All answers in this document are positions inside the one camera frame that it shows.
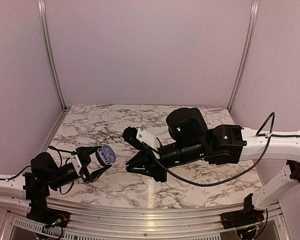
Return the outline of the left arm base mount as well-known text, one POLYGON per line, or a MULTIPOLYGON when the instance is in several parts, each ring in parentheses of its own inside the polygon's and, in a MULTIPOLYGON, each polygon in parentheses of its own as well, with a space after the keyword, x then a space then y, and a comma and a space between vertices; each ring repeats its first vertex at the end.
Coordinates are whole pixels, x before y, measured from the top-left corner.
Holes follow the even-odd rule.
POLYGON ((26 214, 26 218, 45 224, 48 228, 61 226, 66 228, 68 225, 70 213, 68 211, 52 209, 48 207, 32 207, 26 214))

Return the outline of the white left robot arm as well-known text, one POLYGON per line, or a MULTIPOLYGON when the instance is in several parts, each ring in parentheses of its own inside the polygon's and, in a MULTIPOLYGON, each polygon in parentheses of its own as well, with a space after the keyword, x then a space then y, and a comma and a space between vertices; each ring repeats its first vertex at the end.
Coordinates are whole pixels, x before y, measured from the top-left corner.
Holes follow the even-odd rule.
POLYGON ((111 166, 111 157, 106 146, 78 147, 74 151, 56 148, 48 149, 58 153, 60 165, 45 151, 39 153, 16 175, 0 176, 0 196, 20 200, 46 200, 51 191, 66 195, 62 187, 76 180, 84 184, 93 183, 111 166))

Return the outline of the purple earbud charging case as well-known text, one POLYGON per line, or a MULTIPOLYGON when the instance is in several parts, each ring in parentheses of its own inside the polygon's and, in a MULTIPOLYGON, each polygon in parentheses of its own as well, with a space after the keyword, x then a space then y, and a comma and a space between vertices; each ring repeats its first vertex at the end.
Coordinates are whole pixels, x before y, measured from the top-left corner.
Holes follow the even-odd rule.
POLYGON ((99 147, 95 152, 98 162, 102 166, 111 166, 116 161, 116 154, 109 145, 99 147))

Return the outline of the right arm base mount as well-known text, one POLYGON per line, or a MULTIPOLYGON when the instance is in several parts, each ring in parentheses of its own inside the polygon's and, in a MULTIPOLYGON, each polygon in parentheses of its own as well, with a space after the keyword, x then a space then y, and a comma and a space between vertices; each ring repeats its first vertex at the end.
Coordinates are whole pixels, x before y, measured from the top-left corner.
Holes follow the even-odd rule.
POLYGON ((225 212, 220 215, 221 224, 224 229, 238 228, 258 221, 264 220, 264 210, 251 210, 245 212, 244 209, 231 212, 225 212))

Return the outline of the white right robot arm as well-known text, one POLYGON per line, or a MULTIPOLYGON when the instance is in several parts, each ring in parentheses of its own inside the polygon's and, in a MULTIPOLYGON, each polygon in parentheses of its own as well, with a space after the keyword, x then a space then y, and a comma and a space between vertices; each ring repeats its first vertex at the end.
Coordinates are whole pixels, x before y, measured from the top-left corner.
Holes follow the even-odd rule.
POLYGON ((200 110, 182 107, 166 118, 173 142, 160 140, 141 128, 128 127, 125 142, 138 150, 126 163, 126 170, 164 183, 172 168, 204 160, 212 165, 237 164, 254 160, 286 160, 282 170, 261 190, 244 199, 237 219, 248 224, 280 195, 300 184, 300 130, 275 132, 240 125, 222 124, 208 128, 200 110))

